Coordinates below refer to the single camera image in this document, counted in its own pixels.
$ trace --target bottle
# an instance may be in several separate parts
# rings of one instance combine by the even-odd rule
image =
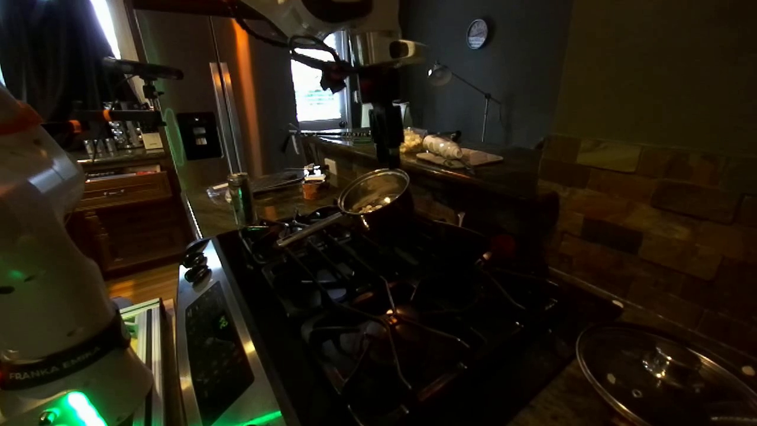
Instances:
[[[230,200],[236,228],[255,225],[253,193],[246,174],[230,175]]]

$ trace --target pot lid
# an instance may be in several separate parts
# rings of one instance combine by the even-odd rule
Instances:
[[[588,328],[575,354],[595,393],[633,425],[757,425],[757,393],[745,382],[659,332]]]

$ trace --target cooking pot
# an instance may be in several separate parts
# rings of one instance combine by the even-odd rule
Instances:
[[[745,382],[656,330],[588,328],[575,354],[587,382],[626,425],[757,425],[757,393]]]
[[[289,246],[316,229],[324,229],[342,218],[359,221],[366,233],[389,235],[406,225],[413,211],[408,196],[408,175],[397,169],[374,169],[348,184],[336,200],[337,214],[304,228],[298,235],[278,239],[276,246]]]

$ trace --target kitchen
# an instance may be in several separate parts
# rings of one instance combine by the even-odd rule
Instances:
[[[466,29],[475,18],[488,18],[492,27],[483,50],[466,46]],[[625,315],[644,312],[639,317],[656,328],[670,324],[751,364],[751,22],[754,8],[748,3],[575,0],[460,8],[405,0],[405,37],[428,42],[433,63],[447,65],[497,100],[488,109],[475,90],[453,83],[430,89],[426,66],[406,70],[405,100],[413,126],[458,130],[466,147],[501,155],[511,167],[483,167],[472,177],[458,177],[458,171],[428,171],[408,160],[405,169],[418,183],[415,207],[442,222],[457,222],[457,214],[463,214],[470,228],[508,233],[521,242],[536,239],[540,244],[525,246],[546,257],[552,279],[620,302]],[[164,86],[167,121],[171,109],[206,112],[214,104],[213,96],[200,108],[171,104],[177,92],[185,103],[199,103],[199,96],[182,89],[187,82]],[[488,126],[479,126],[478,112],[489,113]],[[167,138],[167,144],[171,156],[182,156],[180,138]],[[320,150],[336,160],[337,183],[348,183],[350,171],[359,175],[371,169],[366,147]],[[177,175],[213,163],[172,161]],[[195,200],[219,180],[222,169],[214,175],[203,171]],[[542,193],[560,196],[552,233],[542,229],[542,221],[549,222],[552,215],[549,201],[546,209],[522,201]],[[281,200],[287,196],[258,196],[259,207],[271,207],[259,209],[259,215],[289,218],[309,207],[291,209]],[[211,221],[217,218],[217,207],[206,200],[199,203],[199,228],[207,228],[206,235],[225,229]]]

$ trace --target drawer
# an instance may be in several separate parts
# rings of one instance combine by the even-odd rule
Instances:
[[[107,177],[85,184],[85,195],[76,203],[76,211],[114,209],[159,200],[171,200],[171,183],[166,174]]]

